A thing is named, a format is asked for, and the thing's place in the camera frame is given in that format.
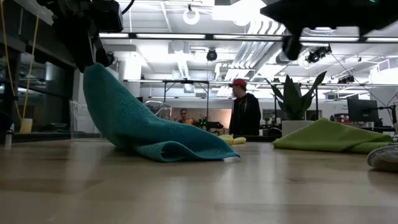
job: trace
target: wooden table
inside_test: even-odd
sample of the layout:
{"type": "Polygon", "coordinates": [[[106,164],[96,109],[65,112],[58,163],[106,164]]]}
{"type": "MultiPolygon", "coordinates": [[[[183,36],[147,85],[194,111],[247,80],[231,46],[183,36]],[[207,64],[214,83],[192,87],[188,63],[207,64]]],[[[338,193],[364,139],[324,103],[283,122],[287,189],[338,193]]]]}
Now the wooden table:
{"type": "Polygon", "coordinates": [[[365,155],[235,148],[242,159],[164,164],[108,142],[14,144],[1,223],[398,223],[398,176],[365,155]]]}

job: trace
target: black hoodie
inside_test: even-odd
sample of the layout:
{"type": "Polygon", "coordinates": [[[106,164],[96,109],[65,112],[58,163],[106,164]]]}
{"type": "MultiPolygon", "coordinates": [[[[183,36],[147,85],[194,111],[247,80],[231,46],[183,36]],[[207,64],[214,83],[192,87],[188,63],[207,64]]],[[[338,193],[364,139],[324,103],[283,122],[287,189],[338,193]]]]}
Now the black hoodie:
{"type": "Polygon", "coordinates": [[[235,136],[258,136],[260,119],[259,101],[253,94],[247,93],[234,100],[229,133],[235,136]]]}

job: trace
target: white planter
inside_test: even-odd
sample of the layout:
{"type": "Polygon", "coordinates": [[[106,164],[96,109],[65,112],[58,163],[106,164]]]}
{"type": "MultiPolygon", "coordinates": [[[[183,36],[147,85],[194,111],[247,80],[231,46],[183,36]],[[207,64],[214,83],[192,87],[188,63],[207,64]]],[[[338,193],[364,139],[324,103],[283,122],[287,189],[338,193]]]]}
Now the white planter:
{"type": "Polygon", "coordinates": [[[282,137],[301,128],[304,128],[312,123],[313,121],[282,121],[282,137]]]}

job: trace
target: red cap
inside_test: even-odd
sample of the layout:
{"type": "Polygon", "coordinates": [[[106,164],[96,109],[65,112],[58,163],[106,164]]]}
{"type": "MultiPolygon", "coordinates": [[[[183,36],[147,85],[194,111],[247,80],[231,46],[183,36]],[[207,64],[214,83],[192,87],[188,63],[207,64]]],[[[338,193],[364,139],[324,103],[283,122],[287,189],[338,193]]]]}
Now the red cap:
{"type": "Polygon", "coordinates": [[[229,87],[235,86],[235,85],[242,85],[242,86],[246,86],[246,81],[244,81],[241,78],[235,79],[232,84],[229,85],[229,87]]]}

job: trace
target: snake plant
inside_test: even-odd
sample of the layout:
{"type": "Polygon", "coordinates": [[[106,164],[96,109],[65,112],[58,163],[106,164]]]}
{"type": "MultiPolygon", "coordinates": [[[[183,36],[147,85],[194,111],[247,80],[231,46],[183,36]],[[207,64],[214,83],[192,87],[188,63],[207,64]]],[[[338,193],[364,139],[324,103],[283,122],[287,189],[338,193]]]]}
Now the snake plant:
{"type": "Polygon", "coordinates": [[[323,72],[317,76],[313,86],[303,96],[300,91],[299,83],[294,83],[288,75],[284,83],[284,94],[282,94],[275,85],[272,85],[270,81],[266,81],[270,84],[277,98],[279,107],[286,114],[287,119],[290,121],[300,121],[304,119],[304,113],[311,106],[312,99],[315,96],[313,92],[316,87],[322,83],[325,75],[326,72],[323,72]]]}

